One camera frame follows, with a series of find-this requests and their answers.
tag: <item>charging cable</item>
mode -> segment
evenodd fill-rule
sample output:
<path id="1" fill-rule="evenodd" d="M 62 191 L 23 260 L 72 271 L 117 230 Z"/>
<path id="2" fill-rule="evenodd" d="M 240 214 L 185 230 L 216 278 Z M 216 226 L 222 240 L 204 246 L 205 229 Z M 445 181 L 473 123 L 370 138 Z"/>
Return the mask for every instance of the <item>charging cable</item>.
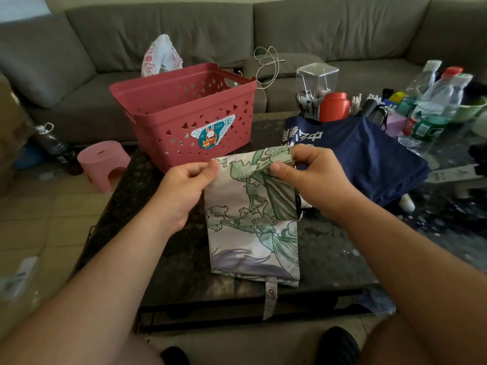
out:
<path id="1" fill-rule="evenodd" d="M 265 55 L 263 57 L 260 57 L 260 58 L 257 57 L 257 55 L 255 54 L 259 48 L 262 48 L 265 50 Z M 271 54 L 271 51 L 270 51 L 271 48 L 274 50 L 276 56 Z M 259 61 L 259 65 L 261 65 L 261 67 L 257 70 L 257 73 L 255 73 L 256 78 L 259 75 L 259 71 L 263 67 L 267 67 L 268 65 L 274 65 L 274 76 L 272 77 L 272 79 L 269 82 L 263 83 L 263 82 L 259 81 L 259 78 L 257 78 L 257 82 L 259 82 L 262 85 L 262 87 L 257 87 L 257 89 L 266 89 L 266 88 L 270 87 L 271 84 L 273 84 L 273 82 L 277 78 L 277 75 L 279 74 L 279 62 L 284 62 L 285 60 L 284 59 L 279 60 L 279 55 L 277 54 L 277 50 L 274 46 L 269 46 L 269 48 L 264 48 L 262 46 L 256 47 L 254 50 L 254 58 L 257 61 Z"/>

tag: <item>sofa backrest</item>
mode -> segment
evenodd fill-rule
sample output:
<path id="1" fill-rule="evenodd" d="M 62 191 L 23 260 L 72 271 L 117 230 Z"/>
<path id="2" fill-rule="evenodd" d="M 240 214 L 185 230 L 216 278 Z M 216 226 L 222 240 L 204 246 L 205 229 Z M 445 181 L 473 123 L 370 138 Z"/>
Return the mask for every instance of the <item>sofa backrest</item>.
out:
<path id="1" fill-rule="evenodd" d="M 97 72 L 137 71 L 150 44 L 169 35 L 183 66 L 252 56 L 250 4 L 155 3 L 89 6 L 66 15 Z"/>
<path id="2" fill-rule="evenodd" d="M 23 96 L 44 108 L 96 74 L 63 13 L 0 24 L 0 71 Z"/>
<path id="3" fill-rule="evenodd" d="M 254 4 L 256 46 L 324 61 L 402 57 L 428 0 L 285 0 Z"/>
<path id="4" fill-rule="evenodd" d="M 407 59 L 462 66 L 487 84 L 487 2 L 431 0 Z"/>

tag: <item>person's left hand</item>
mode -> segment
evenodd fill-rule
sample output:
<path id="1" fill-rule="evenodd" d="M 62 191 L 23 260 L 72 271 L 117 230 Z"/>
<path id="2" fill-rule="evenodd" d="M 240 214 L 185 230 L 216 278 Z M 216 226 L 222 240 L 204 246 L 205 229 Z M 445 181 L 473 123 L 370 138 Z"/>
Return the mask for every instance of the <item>person's left hand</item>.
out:
<path id="1" fill-rule="evenodd" d="M 162 179 L 150 200 L 150 208 L 167 221 L 170 234 L 181 230 L 190 210 L 199 201 L 202 191 L 218 175 L 220 165 L 210 162 L 191 162 L 171 168 Z"/>

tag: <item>red container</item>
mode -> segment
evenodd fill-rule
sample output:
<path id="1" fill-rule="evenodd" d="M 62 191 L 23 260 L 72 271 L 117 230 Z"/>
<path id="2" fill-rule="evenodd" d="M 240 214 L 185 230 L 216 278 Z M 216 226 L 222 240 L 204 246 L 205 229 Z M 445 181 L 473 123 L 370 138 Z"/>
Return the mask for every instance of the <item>red container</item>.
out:
<path id="1" fill-rule="evenodd" d="M 320 104 L 320 122 L 334 122 L 348 117 L 350 101 L 344 92 L 328 93 Z"/>
<path id="2" fill-rule="evenodd" d="M 230 87 L 225 79 L 240 85 Z M 200 64 L 110 86 L 140 145 L 163 173 L 176 165 L 225 156 L 249 143 L 256 89 L 255 78 L 229 73 L 217 64 Z M 218 144 L 205 149 L 192 136 L 195 129 L 233 114 L 235 119 Z"/>

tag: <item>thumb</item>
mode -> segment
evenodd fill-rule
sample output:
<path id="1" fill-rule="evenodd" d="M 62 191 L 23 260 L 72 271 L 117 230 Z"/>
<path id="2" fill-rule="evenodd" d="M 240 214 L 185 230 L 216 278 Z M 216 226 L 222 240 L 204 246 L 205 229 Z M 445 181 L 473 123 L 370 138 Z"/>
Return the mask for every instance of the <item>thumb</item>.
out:
<path id="1" fill-rule="evenodd" d="M 280 161 L 273 162 L 270 165 L 270 169 L 275 177 L 278 177 L 279 179 L 282 179 L 283 181 L 288 182 L 297 188 L 302 175 L 300 170 L 297 170 L 295 167 L 289 166 Z"/>
<path id="2" fill-rule="evenodd" d="M 205 168 L 196 177 L 191 178 L 191 182 L 202 191 L 209 185 L 217 176 L 220 170 L 220 164 L 215 159 L 211 159 Z"/>

